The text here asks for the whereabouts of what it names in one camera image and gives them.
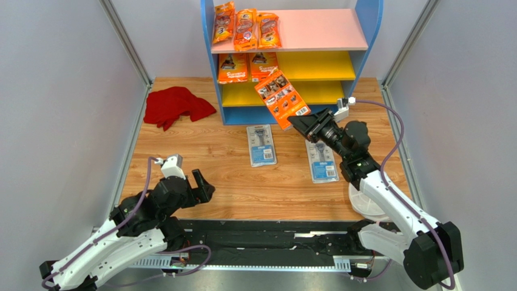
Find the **orange razor cartridge box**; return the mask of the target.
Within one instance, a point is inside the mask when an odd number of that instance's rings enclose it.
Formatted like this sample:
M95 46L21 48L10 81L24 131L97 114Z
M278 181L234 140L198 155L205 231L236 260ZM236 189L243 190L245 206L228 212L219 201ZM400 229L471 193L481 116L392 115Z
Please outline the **orange razor cartridge box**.
M282 130L292 127L290 116L305 116L311 109L286 75L275 68L254 90Z

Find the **orange Gillette Fusion5 box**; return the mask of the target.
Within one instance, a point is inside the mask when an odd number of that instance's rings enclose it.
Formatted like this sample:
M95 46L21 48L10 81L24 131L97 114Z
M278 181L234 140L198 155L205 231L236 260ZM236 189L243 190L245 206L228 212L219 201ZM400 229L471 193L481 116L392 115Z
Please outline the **orange Gillette Fusion5 box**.
M248 69L252 82L267 78L278 66L276 52L248 53Z
M248 55L246 53L222 53L218 55L219 84L247 82L249 79Z

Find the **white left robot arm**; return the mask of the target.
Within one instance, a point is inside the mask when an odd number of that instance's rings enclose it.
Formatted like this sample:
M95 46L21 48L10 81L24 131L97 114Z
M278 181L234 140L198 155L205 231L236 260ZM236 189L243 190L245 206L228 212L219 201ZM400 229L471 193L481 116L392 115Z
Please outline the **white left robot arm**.
M187 178L161 178L115 207L104 224L74 252L45 261L39 271L46 290L96 290L117 272L151 253L180 252L186 232L174 212L207 203L215 187L195 169L193 188Z

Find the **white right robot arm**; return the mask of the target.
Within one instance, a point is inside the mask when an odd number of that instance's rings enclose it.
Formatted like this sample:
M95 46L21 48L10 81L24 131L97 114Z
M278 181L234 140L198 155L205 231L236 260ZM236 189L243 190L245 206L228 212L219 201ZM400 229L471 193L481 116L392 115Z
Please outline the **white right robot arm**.
M350 121L339 127L330 109L290 116L288 121L307 141L322 141L338 154L345 180L376 203L399 229L395 233L364 219L347 230L354 243L402 265L423 290L437 284L455 289L454 276L464 269L459 228L451 221L440 222L397 191L384 166L368 151L371 140L366 123Z

